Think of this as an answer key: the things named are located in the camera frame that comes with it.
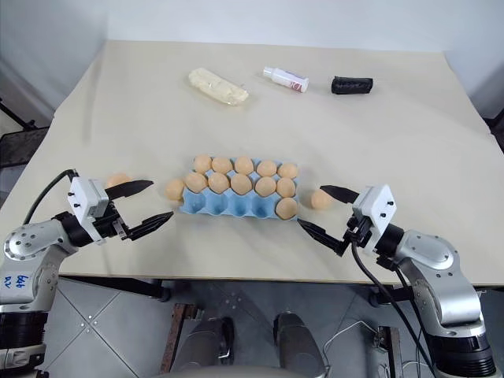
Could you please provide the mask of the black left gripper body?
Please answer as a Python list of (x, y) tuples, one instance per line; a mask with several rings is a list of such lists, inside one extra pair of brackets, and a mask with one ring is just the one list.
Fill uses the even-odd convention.
[(125, 240), (131, 234), (114, 202), (108, 203), (103, 215), (96, 217), (93, 225), (103, 239), (119, 236), (121, 240)]

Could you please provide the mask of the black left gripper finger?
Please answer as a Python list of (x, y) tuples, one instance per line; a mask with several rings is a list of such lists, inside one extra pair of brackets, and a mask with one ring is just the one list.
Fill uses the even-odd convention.
[(162, 225), (168, 222), (173, 215), (173, 211), (160, 213), (143, 220), (140, 225), (135, 226), (134, 228), (126, 228), (124, 239), (130, 239), (131, 241), (134, 241), (146, 235), (149, 235), (150, 233), (157, 231)]
[(105, 192), (108, 198), (127, 198), (138, 194), (153, 184), (154, 182), (151, 180), (133, 180), (106, 188)]

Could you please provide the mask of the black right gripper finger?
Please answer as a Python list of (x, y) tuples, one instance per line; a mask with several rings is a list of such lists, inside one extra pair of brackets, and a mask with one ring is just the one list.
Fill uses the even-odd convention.
[(338, 187), (334, 185), (322, 185), (320, 189), (333, 199), (342, 203), (353, 204), (358, 198), (359, 193), (346, 187)]
[(300, 218), (297, 219), (297, 222), (312, 239), (331, 249), (340, 257), (343, 256), (350, 245), (348, 240), (338, 240), (330, 236), (322, 227), (312, 222), (302, 220)]

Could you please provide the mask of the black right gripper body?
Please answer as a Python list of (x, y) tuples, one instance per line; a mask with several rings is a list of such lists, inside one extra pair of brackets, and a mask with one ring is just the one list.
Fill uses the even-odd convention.
[(343, 247), (347, 248), (352, 243), (356, 243), (358, 247), (365, 248), (372, 235), (371, 219), (367, 216), (361, 218), (351, 216), (346, 225), (347, 230), (343, 235)]

